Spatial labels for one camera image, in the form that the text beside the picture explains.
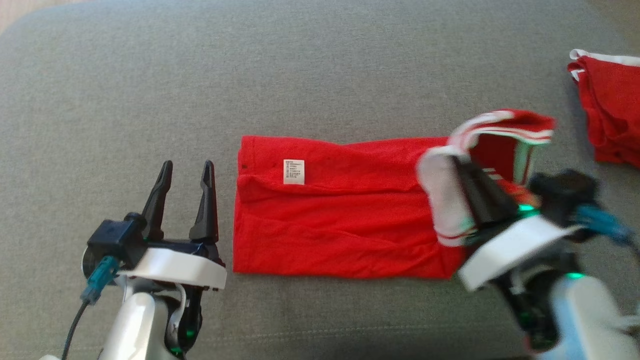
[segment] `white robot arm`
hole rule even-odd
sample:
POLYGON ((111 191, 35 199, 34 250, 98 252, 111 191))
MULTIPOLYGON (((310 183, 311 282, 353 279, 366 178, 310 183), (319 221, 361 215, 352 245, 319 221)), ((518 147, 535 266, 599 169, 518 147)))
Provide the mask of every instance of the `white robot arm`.
POLYGON ((633 232, 595 202, 595 180, 572 170, 534 177, 537 210, 496 196, 499 188, 486 189, 491 184, 479 179, 485 175, 474 164, 452 161, 478 228, 458 272, 467 290, 496 286, 536 359, 640 359, 631 335, 639 317, 621 316, 606 286, 582 273, 573 251, 573 243, 604 234, 637 254, 633 232))
MULTIPOLYGON (((185 360, 202 326, 200 299, 227 281, 218 255, 214 169, 205 163, 202 198, 189 239, 165 240, 161 224, 173 165, 166 161, 142 214, 105 220, 87 242, 83 272, 87 288, 62 354, 66 360, 77 321, 107 284, 124 291, 122 307, 99 360, 185 360)), ((41 360, 59 360, 45 356, 41 360)))

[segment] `white care label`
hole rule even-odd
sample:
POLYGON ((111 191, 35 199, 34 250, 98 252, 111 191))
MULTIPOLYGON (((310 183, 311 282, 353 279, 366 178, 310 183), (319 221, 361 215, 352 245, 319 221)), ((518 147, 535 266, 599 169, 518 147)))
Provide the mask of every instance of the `white care label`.
POLYGON ((284 159, 284 183, 305 184, 305 161, 284 159))

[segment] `white stripe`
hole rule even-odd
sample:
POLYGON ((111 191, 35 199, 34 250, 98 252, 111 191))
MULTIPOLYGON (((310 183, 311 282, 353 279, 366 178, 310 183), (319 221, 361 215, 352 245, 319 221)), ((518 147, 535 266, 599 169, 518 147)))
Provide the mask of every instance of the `white stripe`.
POLYGON ((462 136, 464 133, 466 133, 469 130, 470 127, 474 127, 481 124, 492 124, 492 123, 500 122, 506 119, 513 119, 514 116, 515 114, 512 111, 508 111, 508 110, 500 110, 500 111, 493 111, 491 113, 480 114, 470 120, 465 121, 464 124, 458 126, 453 131, 453 133, 451 133, 451 136, 449 137, 447 144, 453 145, 459 149, 462 149, 463 148, 462 136))
POLYGON ((584 69, 571 70, 571 76, 573 76, 576 81, 580 81, 580 77, 578 77, 578 74, 580 74, 581 72, 584 72, 584 69))
POLYGON ((610 63, 619 63, 622 65, 629 66, 638 66, 640 67, 640 58, 636 58, 635 56, 624 56, 624 55, 604 55, 597 53, 588 53, 582 49, 573 49, 569 53, 569 57, 572 60, 577 60, 581 56, 589 56, 590 58, 594 58, 596 60, 607 61, 610 63))
POLYGON ((432 147, 429 151, 424 153, 425 157, 438 156, 438 155, 456 155, 468 157, 468 152, 460 150, 459 148, 451 145, 432 147))
POLYGON ((544 144, 544 143, 549 143, 551 140, 548 138, 533 138, 530 136, 527 136, 526 134, 523 133, 514 133, 514 132, 505 132, 504 130, 502 131, 487 131, 484 129, 478 129, 478 131, 472 131, 470 133, 468 133, 467 137, 465 137, 461 148, 462 149, 471 149, 474 146, 476 146, 475 142, 478 139, 478 135, 481 134, 491 134, 491 135, 499 135, 499 136, 506 136, 506 137, 510 137, 510 138, 514 138, 514 139, 518 139, 521 140, 523 142, 532 144, 532 145, 539 145, 539 144, 544 144))
POLYGON ((457 238, 453 238, 452 239, 452 238, 441 237, 440 234, 438 234, 437 232, 436 232, 436 235, 438 236, 438 241, 442 245, 445 245, 446 247, 459 247, 459 246, 462 246, 462 239, 464 238, 464 236, 459 236, 457 238))
POLYGON ((544 138, 544 137, 548 137, 548 136, 552 136, 554 134, 553 130, 549 130, 549 129, 544 129, 544 130, 540 130, 540 131, 530 131, 530 130, 525 130, 525 129, 520 129, 517 127, 498 127, 498 126, 487 126, 487 127, 479 127, 477 129, 474 129, 473 131, 469 132, 471 133, 477 133, 477 132, 482 132, 484 133, 485 131, 509 131, 511 133, 518 133, 518 134, 523 134, 524 136, 528 137, 528 138, 532 138, 532 139, 538 139, 538 138, 544 138))

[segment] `red cloth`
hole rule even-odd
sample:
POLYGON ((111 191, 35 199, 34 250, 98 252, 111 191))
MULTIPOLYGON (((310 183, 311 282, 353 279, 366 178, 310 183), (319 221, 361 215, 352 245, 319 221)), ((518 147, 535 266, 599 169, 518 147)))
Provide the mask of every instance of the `red cloth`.
MULTIPOLYGON (((552 119, 543 119, 545 129, 553 126, 552 119)), ((450 278, 465 254, 461 247, 438 242, 428 196, 416 176, 419 158, 446 143, 446 137, 337 145, 244 136, 238 154, 234 271, 450 278), (305 161, 304 185, 283 184, 286 159, 305 161)), ((514 149, 497 150, 505 156, 494 156, 493 168, 513 172, 514 149)), ((510 183, 505 187, 522 192, 510 183)))
POLYGON ((568 70, 579 78, 595 159, 640 167, 640 67, 580 56, 568 70))

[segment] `gray fabric surface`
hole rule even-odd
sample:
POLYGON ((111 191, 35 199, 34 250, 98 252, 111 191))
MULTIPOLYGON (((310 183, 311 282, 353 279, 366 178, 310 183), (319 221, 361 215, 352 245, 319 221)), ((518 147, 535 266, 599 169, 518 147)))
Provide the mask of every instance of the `gray fabric surface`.
MULTIPOLYGON (((188 234, 206 159, 230 265, 241 135, 348 143, 448 135, 523 108, 558 120, 538 170, 603 175, 637 219, 638 171, 595 167, 565 67, 583 48, 627 53, 581 0, 96 1, 33 13, 0 37, 0 358, 60 354, 83 289, 84 243, 140 211, 174 161, 167 236, 188 234)), ((625 310, 639 283, 623 249, 585 248, 625 310)), ((116 314, 109 288, 72 359, 95 359, 116 314)), ((204 297, 190 359, 486 359, 523 354, 497 293, 459 282, 231 274, 204 297)))

